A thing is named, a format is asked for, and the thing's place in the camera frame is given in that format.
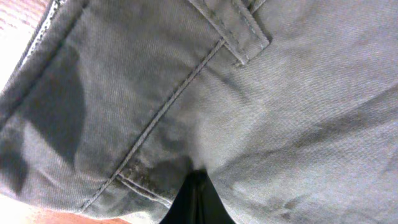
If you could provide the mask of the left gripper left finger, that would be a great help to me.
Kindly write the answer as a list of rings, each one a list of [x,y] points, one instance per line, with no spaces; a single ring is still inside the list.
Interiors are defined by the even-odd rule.
[[[198,174],[187,175],[170,210],[160,224],[195,224],[197,222]]]

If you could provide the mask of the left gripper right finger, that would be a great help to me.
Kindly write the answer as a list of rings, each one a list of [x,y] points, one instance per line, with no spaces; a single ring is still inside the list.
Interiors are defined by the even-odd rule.
[[[235,224],[227,213],[208,174],[197,172],[197,223]]]

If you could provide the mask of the grey shorts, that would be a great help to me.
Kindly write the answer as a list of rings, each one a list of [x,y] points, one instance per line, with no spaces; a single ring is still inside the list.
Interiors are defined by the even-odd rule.
[[[160,222],[397,222],[397,2],[52,1],[1,89],[1,193]]]

